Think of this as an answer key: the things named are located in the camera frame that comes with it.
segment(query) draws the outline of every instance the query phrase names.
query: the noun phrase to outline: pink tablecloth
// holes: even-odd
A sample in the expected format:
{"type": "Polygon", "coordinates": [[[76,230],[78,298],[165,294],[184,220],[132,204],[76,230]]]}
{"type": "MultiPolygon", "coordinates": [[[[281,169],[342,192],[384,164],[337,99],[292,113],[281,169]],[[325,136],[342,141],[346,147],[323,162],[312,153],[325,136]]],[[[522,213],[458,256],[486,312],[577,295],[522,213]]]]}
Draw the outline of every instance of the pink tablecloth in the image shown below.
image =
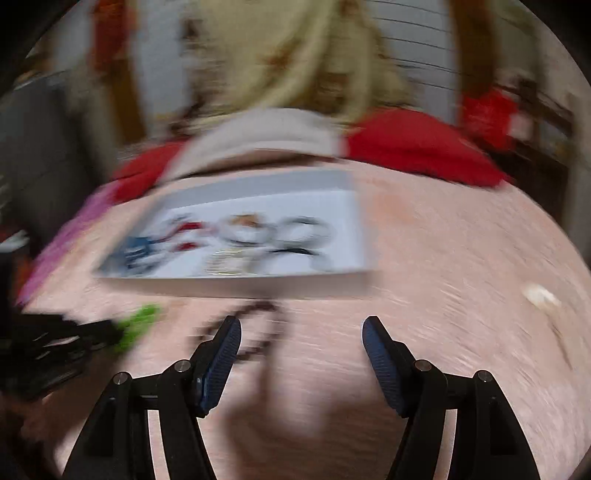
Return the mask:
{"type": "MultiPolygon", "coordinates": [[[[490,370],[531,445],[543,480],[564,480],[591,441],[591,277],[572,244],[526,195],[487,191],[378,167],[343,163],[356,180],[379,274],[367,298],[286,300],[289,324],[274,354],[234,367],[219,407],[200,422],[219,479],[382,479],[404,422],[389,410],[361,344],[361,323],[380,316],[392,337],[441,370],[490,370]],[[522,295],[554,293],[554,321],[522,295]]],[[[152,202],[187,179],[111,209],[55,270],[29,310],[83,320],[123,315],[154,301],[163,319],[117,365],[98,358],[84,378],[49,397],[44,419],[63,467],[85,415],[119,370],[134,377],[187,358],[196,326],[242,300],[148,297],[114,291],[92,267],[152,202]]],[[[254,335],[245,324],[245,335],[254,335]]],[[[158,478],[167,478],[151,423],[158,478]]],[[[437,478],[449,467],[453,415],[437,478]]]]}

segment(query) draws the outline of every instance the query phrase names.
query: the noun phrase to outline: red cushion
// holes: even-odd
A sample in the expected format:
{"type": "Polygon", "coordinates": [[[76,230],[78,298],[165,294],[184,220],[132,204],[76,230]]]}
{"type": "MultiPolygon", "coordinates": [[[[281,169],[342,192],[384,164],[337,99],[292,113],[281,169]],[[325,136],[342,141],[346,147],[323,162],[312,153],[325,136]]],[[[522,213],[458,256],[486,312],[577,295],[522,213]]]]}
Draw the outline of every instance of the red cushion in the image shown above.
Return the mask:
{"type": "Polygon", "coordinates": [[[378,111],[348,135],[349,158],[479,187],[507,176],[455,128],[421,112],[378,111]]]}
{"type": "Polygon", "coordinates": [[[139,198],[152,188],[184,145],[184,141],[168,142],[129,160],[113,176],[118,181],[115,202],[123,203],[139,198]]]}

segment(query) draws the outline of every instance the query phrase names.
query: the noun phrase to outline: white box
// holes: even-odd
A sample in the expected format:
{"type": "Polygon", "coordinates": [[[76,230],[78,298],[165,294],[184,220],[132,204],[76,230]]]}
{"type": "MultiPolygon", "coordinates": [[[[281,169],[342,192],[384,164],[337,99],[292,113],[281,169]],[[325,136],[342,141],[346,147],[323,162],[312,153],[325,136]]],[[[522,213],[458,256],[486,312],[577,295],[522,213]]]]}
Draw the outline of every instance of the white box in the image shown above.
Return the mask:
{"type": "Polygon", "coordinates": [[[359,296],[369,283],[364,225],[347,172],[311,168],[210,183],[163,197],[128,232],[95,271],[99,278],[143,293],[180,297],[302,298],[359,296]],[[233,215],[256,213],[266,223],[312,217],[330,227],[328,241],[316,249],[329,266],[311,267],[311,257],[277,255],[261,273],[218,276],[205,272],[214,252],[228,248],[218,236],[208,246],[171,254],[144,276],[128,276],[122,251],[129,237],[156,235],[171,218],[189,214],[190,221],[218,225],[233,215]]]}

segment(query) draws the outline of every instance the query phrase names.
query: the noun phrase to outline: white wall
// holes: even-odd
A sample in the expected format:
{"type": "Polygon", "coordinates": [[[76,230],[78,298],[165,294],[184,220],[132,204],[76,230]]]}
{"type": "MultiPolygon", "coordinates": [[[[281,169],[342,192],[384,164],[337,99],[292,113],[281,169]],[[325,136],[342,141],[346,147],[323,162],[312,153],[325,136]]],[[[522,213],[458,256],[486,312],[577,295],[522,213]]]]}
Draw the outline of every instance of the white wall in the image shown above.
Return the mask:
{"type": "MultiPolygon", "coordinates": [[[[92,9],[80,0],[54,27],[54,70],[73,67],[90,52],[92,9]]],[[[185,0],[138,0],[138,30],[131,51],[139,103],[148,132],[157,135],[171,114],[189,103],[183,73],[180,15],[185,0]]]]}
{"type": "Polygon", "coordinates": [[[456,123],[459,74],[447,0],[369,0],[391,56],[414,80],[419,106],[456,123]]]}
{"type": "Polygon", "coordinates": [[[546,91],[571,108],[576,118],[577,163],[570,173],[565,230],[591,264],[591,86],[564,45],[542,22],[538,35],[546,91]]]}

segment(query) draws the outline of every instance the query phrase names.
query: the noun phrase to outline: red object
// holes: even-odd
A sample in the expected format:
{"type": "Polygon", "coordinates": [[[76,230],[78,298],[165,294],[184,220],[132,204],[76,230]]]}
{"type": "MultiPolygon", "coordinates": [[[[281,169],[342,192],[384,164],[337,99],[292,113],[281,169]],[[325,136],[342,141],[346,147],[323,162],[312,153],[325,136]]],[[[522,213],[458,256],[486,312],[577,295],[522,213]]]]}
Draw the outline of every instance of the red object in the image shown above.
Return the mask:
{"type": "Polygon", "coordinates": [[[174,247],[174,251],[187,252],[189,250],[195,250],[196,248],[199,248],[199,244],[196,244],[195,242],[185,242],[174,247]]]}
{"type": "Polygon", "coordinates": [[[188,232],[190,230],[199,230],[204,228],[203,222],[185,222],[181,223],[178,227],[176,227],[172,232],[170,232],[167,236],[158,240],[158,242],[166,242],[170,240],[172,237],[177,235],[181,232],[188,232]]]}
{"type": "Polygon", "coordinates": [[[511,116],[517,110],[515,102],[498,88],[491,89],[480,98],[464,95],[462,125],[470,137],[485,141],[497,151],[508,151],[513,148],[509,136],[511,116]]]}
{"type": "Polygon", "coordinates": [[[358,127],[347,137],[353,160],[478,187],[507,179],[458,130],[425,113],[384,109],[358,127]]]}
{"type": "Polygon", "coordinates": [[[123,203],[139,198],[152,188],[184,145],[184,141],[168,142],[127,162],[113,176],[118,181],[115,202],[123,203]]]}

